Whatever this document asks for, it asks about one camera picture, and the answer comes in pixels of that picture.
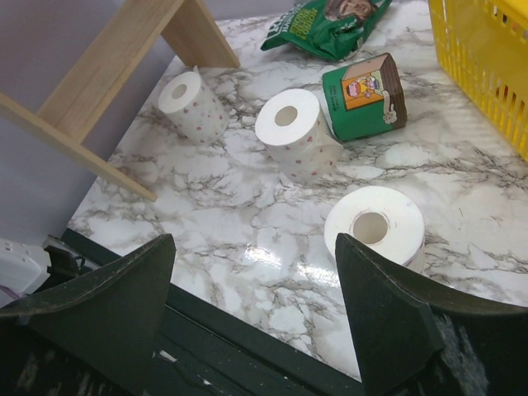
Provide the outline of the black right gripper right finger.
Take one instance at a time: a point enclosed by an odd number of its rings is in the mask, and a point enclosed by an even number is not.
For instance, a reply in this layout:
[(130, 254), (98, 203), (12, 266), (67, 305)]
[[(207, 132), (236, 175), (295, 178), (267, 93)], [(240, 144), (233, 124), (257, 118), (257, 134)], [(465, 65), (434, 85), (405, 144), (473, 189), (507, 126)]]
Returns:
[(366, 394), (526, 394), (525, 307), (437, 283), (345, 233), (335, 254)]

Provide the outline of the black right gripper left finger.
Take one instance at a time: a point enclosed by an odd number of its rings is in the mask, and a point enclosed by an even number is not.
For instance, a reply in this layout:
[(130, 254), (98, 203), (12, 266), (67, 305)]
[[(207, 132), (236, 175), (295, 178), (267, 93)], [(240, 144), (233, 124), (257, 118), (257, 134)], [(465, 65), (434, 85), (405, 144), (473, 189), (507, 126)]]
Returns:
[(172, 236), (163, 234), (95, 271), (8, 304), (1, 320), (28, 318), (32, 330), (141, 395), (175, 255)]

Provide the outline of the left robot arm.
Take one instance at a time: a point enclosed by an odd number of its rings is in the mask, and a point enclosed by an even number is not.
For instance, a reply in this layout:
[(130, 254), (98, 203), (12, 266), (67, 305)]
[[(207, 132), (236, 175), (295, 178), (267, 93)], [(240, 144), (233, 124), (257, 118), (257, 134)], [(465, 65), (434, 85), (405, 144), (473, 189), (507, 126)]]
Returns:
[(1, 294), (20, 299), (89, 271), (86, 259), (63, 247), (1, 239)]

